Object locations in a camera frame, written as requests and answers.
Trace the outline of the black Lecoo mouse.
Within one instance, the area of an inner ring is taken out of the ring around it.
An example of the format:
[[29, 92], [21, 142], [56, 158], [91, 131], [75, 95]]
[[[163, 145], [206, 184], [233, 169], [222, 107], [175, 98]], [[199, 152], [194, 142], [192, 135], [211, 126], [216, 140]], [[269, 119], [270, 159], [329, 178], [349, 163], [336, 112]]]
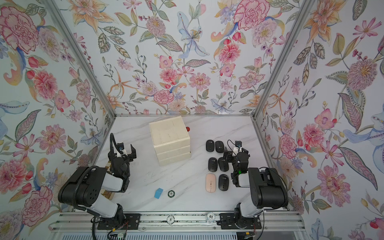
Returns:
[[218, 165], [220, 168], [220, 171], [227, 172], [229, 170], [229, 162], [227, 159], [221, 157], [218, 159]]
[[213, 140], [206, 141], [206, 151], [209, 153], [215, 151], [215, 142]]
[[209, 158], [208, 160], [208, 170], [212, 173], [216, 172], [218, 169], [218, 160], [216, 158]]
[[229, 177], [225, 174], [219, 176], [218, 188], [220, 191], [226, 192], [229, 189]]
[[215, 142], [215, 151], [217, 153], [223, 153], [225, 150], [225, 145], [222, 141], [216, 141]]

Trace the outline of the pink wireless mouse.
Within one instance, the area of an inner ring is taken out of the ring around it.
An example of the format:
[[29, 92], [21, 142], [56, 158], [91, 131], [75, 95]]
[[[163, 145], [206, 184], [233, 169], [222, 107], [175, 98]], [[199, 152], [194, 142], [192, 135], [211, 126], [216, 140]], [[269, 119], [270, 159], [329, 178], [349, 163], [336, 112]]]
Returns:
[[215, 174], [206, 175], [206, 191], [214, 193], [216, 191], [216, 176]]

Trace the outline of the cream drawer cabinet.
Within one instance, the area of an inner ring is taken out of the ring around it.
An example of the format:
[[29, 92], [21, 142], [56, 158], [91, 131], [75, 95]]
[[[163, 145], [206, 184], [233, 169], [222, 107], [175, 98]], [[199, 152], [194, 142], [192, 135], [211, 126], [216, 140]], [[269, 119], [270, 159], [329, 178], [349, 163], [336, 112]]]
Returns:
[[181, 116], [149, 123], [149, 128], [160, 166], [191, 157], [191, 138]]

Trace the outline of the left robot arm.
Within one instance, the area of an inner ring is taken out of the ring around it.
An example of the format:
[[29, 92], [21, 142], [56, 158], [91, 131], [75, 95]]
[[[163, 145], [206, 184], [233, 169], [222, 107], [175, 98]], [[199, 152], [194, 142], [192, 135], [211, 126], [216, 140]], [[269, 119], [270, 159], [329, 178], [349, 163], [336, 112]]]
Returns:
[[58, 193], [62, 204], [72, 206], [99, 218], [109, 227], [117, 228], [127, 223], [123, 207], [111, 202], [101, 194], [101, 190], [124, 193], [130, 183], [130, 163], [137, 158], [136, 149], [131, 146], [131, 153], [126, 150], [114, 152], [110, 149], [110, 172], [98, 166], [79, 167]]

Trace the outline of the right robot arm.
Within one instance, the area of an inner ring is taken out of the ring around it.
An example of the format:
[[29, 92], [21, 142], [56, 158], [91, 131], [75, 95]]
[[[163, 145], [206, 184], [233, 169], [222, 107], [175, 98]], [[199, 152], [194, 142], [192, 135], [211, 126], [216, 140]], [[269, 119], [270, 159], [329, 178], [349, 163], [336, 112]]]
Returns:
[[266, 210], [288, 206], [288, 192], [284, 181], [274, 168], [250, 168], [249, 152], [224, 150], [223, 160], [232, 164], [231, 181], [237, 188], [250, 190], [250, 197], [234, 208], [235, 224], [244, 229], [247, 224]]

